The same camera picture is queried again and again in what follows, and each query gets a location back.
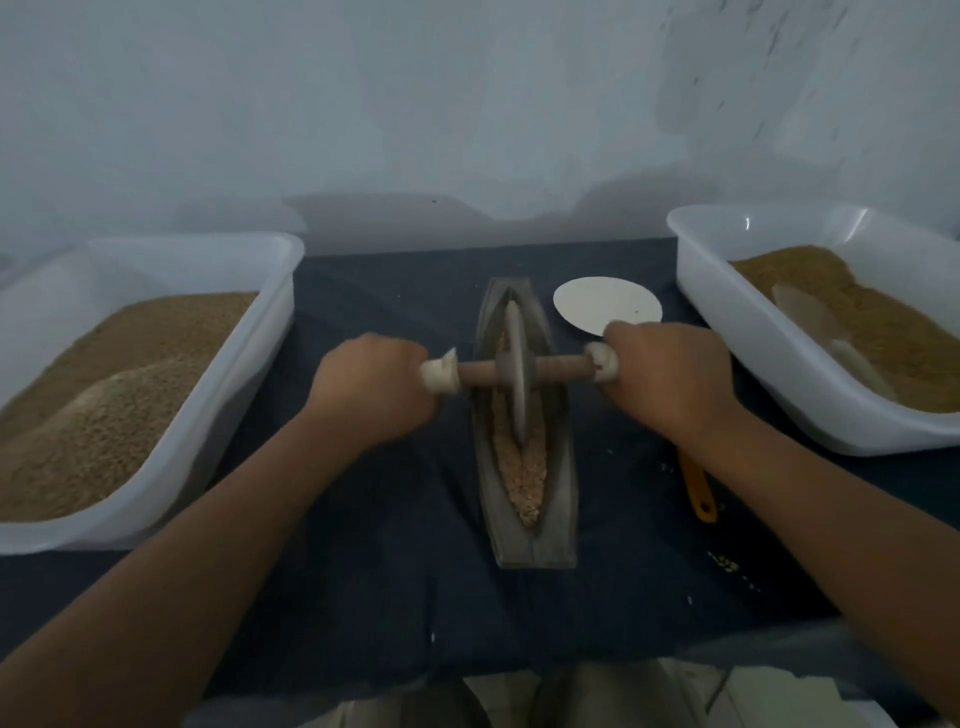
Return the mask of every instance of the orange plastic utensil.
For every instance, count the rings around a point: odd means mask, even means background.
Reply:
[[[690,505],[697,518],[704,523],[713,523],[717,520],[717,504],[713,500],[713,492],[707,483],[707,474],[683,450],[677,449],[677,459],[680,461],[680,470],[684,474],[686,494],[690,498]]]

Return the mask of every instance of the white container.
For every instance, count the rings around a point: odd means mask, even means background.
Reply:
[[[0,406],[125,305],[259,291],[140,470],[70,516],[0,522],[0,553],[131,547],[175,503],[198,496],[293,319],[302,257],[296,237],[270,232],[110,238],[41,261],[0,288]]]
[[[960,413],[930,414],[871,392],[727,261],[798,245],[842,257],[857,282],[960,336],[960,243],[842,203],[678,207],[677,283],[733,354],[810,437],[881,455],[960,445]]]

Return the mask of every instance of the pile of grain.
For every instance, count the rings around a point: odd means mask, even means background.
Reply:
[[[859,285],[833,251],[785,248],[732,266],[771,301],[779,283],[822,302],[901,404],[924,412],[960,411],[960,339],[920,311]]]
[[[103,500],[139,470],[255,293],[135,303],[0,411],[0,521]]]
[[[501,337],[499,349],[506,343]],[[507,489],[507,496],[516,514],[527,528],[533,528],[540,518],[543,504],[543,483],[546,480],[546,420],[543,417],[543,399],[533,392],[527,409],[527,444],[521,449],[514,439],[514,418],[507,403],[507,395],[493,391],[493,451],[496,464]]]

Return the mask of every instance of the person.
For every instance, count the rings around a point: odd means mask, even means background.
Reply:
[[[960,533],[743,408],[712,331],[613,323],[606,339],[621,363],[612,403],[726,483],[857,634],[960,720]],[[434,416],[426,358],[373,334],[328,353],[296,417],[0,664],[4,723],[179,725],[310,504],[364,450]]]

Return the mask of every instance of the table surface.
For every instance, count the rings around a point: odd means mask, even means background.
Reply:
[[[654,291],[665,321],[702,324],[675,281],[673,239],[307,258],[289,335],[221,463],[222,477],[302,405],[325,352],[375,330],[439,355],[470,352],[491,277],[531,278],[560,352],[588,336],[551,297],[580,276]],[[741,400],[811,445],[742,367]],[[714,483],[718,523],[696,520],[673,447],[570,387],[580,478],[579,567],[500,570],[477,495],[466,398],[406,440],[368,453],[314,505],[261,591],[209,695],[373,688],[642,659],[760,627],[833,614],[777,539]],[[960,526],[960,449],[830,459]],[[0,558],[0,654],[104,573],[117,553]],[[714,557],[739,565],[728,573]]]

